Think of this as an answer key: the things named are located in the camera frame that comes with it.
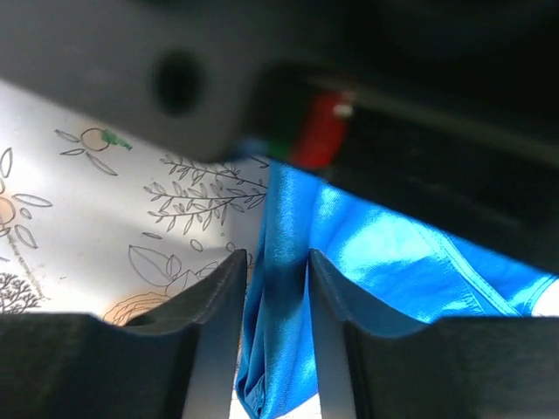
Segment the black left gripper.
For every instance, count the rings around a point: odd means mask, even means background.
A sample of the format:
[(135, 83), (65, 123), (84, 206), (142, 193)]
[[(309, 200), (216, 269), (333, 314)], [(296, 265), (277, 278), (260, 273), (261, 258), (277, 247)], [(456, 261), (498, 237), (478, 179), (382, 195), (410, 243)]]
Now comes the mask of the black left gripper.
[(555, 1), (4, 1), (1, 78), (558, 269)]

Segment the blue cloth napkin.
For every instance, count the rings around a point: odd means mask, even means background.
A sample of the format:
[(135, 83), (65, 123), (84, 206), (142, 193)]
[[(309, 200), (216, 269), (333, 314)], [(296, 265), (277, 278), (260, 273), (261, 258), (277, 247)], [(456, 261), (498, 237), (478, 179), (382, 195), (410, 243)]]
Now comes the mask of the blue cloth napkin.
[(558, 312), (558, 277), (363, 201), (274, 162), (245, 300), (236, 390), (251, 418), (283, 416), (318, 390), (307, 256), (413, 319)]

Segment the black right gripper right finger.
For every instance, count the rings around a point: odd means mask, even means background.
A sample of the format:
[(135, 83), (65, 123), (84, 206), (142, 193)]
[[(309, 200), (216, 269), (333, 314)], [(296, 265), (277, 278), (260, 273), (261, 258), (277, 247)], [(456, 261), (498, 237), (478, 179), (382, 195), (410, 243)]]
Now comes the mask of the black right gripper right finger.
[(558, 321), (416, 321), (309, 255), (314, 352), (326, 418), (555, 418)]

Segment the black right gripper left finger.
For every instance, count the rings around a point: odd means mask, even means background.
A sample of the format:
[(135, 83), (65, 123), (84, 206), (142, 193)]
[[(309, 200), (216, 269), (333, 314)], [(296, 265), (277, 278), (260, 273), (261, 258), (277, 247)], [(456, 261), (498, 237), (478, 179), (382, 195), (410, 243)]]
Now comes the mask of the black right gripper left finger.
[(88, 314), (4, 315), (2, 417), (226, 418), (246, 278), (237, 250), (124, 326)]

